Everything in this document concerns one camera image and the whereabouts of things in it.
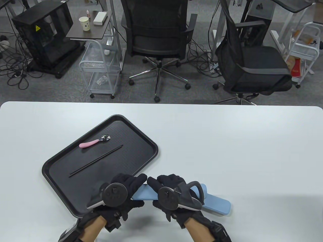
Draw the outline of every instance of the black tray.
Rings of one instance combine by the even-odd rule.
[[[81,149],[80,143],[110,135],[106,142]],[[123,145],[107,157],[87,167],[78,174],[69,174],[92,160]],[[138,173],[158,154],[158,146],[122,115],[113,115],[81,138],[54,155],[43,165],[42,173],[57,195],[75,217],[82,217],[88,210],[93,189],[110,182],[118,173]]]

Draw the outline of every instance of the paper cup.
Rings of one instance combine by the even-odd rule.
[[[90,23],[88,17],[80,17],[78,19],[82,25],[83,31],[89,31],[90,30]]]

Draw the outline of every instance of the blue case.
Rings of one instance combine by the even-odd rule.
[[[228,215],[231,209],[231,203],[225,199],[210,195],[207,193],[206,185],[201,184],[204,192],[204,205],[203,208],[214,211],[221,215]],[[197,187],[191,188],[199,197]],[[157,193],[148,184],[143,184],[138,191],[132,196],[133,200],[158,200]]]

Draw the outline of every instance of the hand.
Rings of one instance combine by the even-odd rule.
[[[157,193],[158,193],[158,190],[162,187],[169,187],[169,188],[174,189],[181,182],[185,182],[184,179],[180,176],[176,176],[175,174],[172,174],[169,176],[160,175],[159,177],[157,177],[157,180],[152,177],[149,177],[147,179],[147,184]],[[196,199],[198,198],[197,195],[195,194],[195,192],[193,192],[192,190],[190,190],[190,194],[193,198],[196,198]],[[174,219],[176,219],[176,221],[178,222],[178,224],[180,225],[181,228],[185,228],[185,225],[184,225],[185,222],[191,217],[196,219],[197,221],[202,221],[202,220],[206,219],[206,218],[204,218],[201,211],[191,211],[191,210],[188,210],[185,208],[178,208],[174,211],[168,210],[168,209],[164,208],[158,202],[158,200],[154,200],[152,202],[152,204],[154,207],[159,208],[164,213],[166,213],[166,217],[169,222],[171,221],[171,216]]]
[[[128,219],[128,213],[135,207],[142,207],[144,201],[131,200],[133,194],[139,189],[139,187],[147,180],[145,174],[140,174],[138,177],[126,174],[118,174],[111,180],[112,183],[121,183],[127,189],[128,196],[125,202],[117,207],[108,207],[101,205],[94,208],[93,212],[100,214],[106,221],[107,226],[114,224],[116,217],[122,216],[123,220]]]

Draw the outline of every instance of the chrome chair base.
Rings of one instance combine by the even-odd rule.
[[[167,73],[167,74],[169,74],[169,75],[171,75],[173,77],[178,78],[181,81],[186,82],[185,89],[186,90],[189,90],[191,88],[191,85],[190,85],[190,83],[189,83],[188,80],[186,80],[185,78],[180,77],[179,75],[177,75],[177,74],[175,74],[175,73],[173,73],[173,72],[165,69],[165,67],[167,67],[171,63],[174,63],[174,62],[177,62],[177,61],[178,61],[178,59],[175,59],[175,60],[169,61],[169,62],[167,62],[166,64],[163,65],[161,61],[154,62],[152,59],[150,59],[148,57],[145,57],[145,59],[143,59],[143,62],[144,63],[146,63],[146,62],[151,63],[153,65],[153,68],[129,77],[129,85],[132,86],[132,85],[135,84],[134,81],[133,81],[133,78],[134,77],[142,76],[142,75],[145,75],[145,74],[150,73],[152,71],[157,71],[157,81],[156,81],[156,86],[155,86],[155,98],[154,98],[154,100],[155,100],[156,103],[159,103],[160,102],[160,98],[158,97],[158,87],[159,87],[159,79],[160,79],[160,73],[161,72],[165,72],[165,73]]]
[[[254,106],[257,106],[256,104],[248,101],[247,99],[245,99],[243,96],[240,97],[239,95],[237,95],[236,97],[232,97],[232,98],[228,98],[228,99],[225,99],[225,100],[222,100],[222,101],[219,101],[219,102],[216,102],[216,103],[213,103],[213,104],[220,104],[220,103],[226,103],[226,102],[229,102],[229,101],[233,101],[235,100],[237,102],[238,105],[242,105],[243,101],[247,102],[248,104],[251,104],[251,105],[254,105]]]

